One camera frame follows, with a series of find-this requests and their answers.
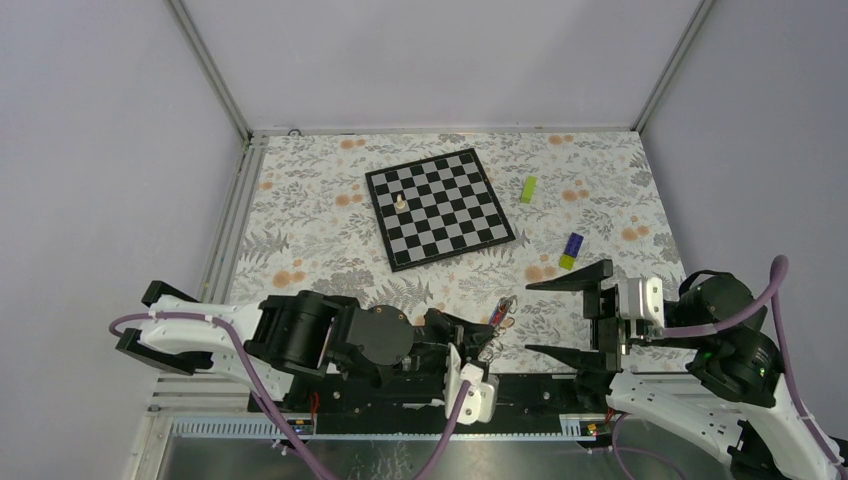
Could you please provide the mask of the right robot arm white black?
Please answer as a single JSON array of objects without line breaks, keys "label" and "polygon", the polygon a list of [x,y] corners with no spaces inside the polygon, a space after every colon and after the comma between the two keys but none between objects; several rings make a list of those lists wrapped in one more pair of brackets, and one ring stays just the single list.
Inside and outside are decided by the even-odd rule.
[{"label": "right robot arm white black", "polygon": [[[700,270],[684,280],[676,300],[660,279],[632,278],[612,287],[609,259],[536,284],[539,291],[579,292],[592,324],[588,351],[545,346],[542,353],[575,372],[573,396],[583,410],[635,416],[698,446],[736,479],[843,479],[847,443],[827,435],[802,401],[782,327],[779,289],[788,272],[775,257],[759,295],[728,272]],[[699,408],[648,387],[627,372],[633,346],[691,350],[686,372],[732,416]]]}]

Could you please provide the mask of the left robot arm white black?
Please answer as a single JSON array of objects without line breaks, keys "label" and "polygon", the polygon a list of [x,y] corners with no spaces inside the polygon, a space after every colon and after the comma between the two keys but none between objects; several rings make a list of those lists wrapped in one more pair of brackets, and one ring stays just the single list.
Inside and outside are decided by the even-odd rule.
[{"label": "left robot arm white black", "polygon": [[464,403],[464,423],[483,421],[498,381],[481,358],[495,330],[437,309],[414,325],[390,305],[303,290],[238,305],[201,303],[152,282],[145,311],[112,321],[117,349],[163,372],[217,374],[296,411],[328,373],[385,389],[401,404]]}]

